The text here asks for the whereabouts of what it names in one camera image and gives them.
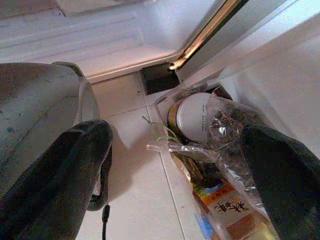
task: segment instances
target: clear plastic bag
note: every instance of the clear plastic bag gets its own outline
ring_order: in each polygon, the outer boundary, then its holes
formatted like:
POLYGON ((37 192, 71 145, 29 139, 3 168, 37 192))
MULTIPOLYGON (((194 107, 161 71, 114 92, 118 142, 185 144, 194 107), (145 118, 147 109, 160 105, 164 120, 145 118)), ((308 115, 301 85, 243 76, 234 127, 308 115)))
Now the clear plastic bag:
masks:
MULTIPOLYGON (((186 88, 170 98, 177 102, 203 91, 205 87, 186 88)), ((261 112, 212 93, 207 104, 207 142, 188 142, 187 145, 179 141, 177 135, 164 123, 150 124, 154 141, 147 145, 148 150, 177 153, 180 158, 190 157, 203 165, 215 164, 221 173, 217 178, 226 178, 255 210, 269 218, 239 145, 240 134, 245 125, 272 127, 261 112)))
POLYGON ((245 125, 272 127, 271 122, 261 112, 217 97, 214 93, 208 101, 207 121, 208 148, 220 154, 216 166, 249 204, 268 218, 250 169, 240 151, 239 137, 245 125))

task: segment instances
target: black cable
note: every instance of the black cable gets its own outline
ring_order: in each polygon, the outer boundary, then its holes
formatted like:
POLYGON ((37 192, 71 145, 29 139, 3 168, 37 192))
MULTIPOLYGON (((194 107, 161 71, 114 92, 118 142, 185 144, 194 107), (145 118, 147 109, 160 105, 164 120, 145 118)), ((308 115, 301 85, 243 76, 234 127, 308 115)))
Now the black cable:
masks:
POLYGON ((102 240, 106 240, 106 228, 107 228, 107 222, 110 215, 110 206, 107 204, 104 206, 102 211, 102 240))

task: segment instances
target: white floor tile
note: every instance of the white floor tile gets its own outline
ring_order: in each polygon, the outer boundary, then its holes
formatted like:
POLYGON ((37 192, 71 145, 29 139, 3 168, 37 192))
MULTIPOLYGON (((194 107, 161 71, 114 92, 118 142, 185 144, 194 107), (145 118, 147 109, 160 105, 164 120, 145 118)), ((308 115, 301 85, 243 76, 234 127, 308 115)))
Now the white floor tile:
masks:
POLYGON ((135 72, 92 85, 101 118, 145 106, 139 78, 135 72))
MULTIPOLYGON (((152 122, 161 122, 154 106, 148 106, 147 110, 152 122)), ((194 200, 187 178, 179 172, 169 152, 161 153, 161 159, 185 239, 203 239, 201 229, 195 217, 195 214, 199 213, 200 210, 194 200)))
MULTIPOLYGON (((107 239, 183 240, 160 155, 146 150, 151 131, 142 116, 145 107, 104 117, 114 134, 107 239)), ((102 211, 87 211, 77 240, 100 240, 101 217, 102 211)))

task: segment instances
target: food package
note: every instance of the food package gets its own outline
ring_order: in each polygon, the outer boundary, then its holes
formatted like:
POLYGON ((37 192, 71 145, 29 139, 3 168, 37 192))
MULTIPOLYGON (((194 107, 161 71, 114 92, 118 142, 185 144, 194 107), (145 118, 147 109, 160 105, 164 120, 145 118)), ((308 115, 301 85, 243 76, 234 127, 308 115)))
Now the food package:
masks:
POLYGON ((214 228, 212 240, 278 239, 271 223, 228 182, 214 188, 195 187, 193 195, 214 228))

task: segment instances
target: container lid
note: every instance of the container lid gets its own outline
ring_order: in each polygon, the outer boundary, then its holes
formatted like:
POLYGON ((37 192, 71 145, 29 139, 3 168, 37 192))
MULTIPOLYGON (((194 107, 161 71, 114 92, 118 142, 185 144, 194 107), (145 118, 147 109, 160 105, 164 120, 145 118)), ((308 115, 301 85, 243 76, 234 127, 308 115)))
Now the container lid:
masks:
POLYGON ((197 143, 207 140, 207 105, 210 94, 199 92, 183 100, 176 113, 176 124, 182 134, 197 143))

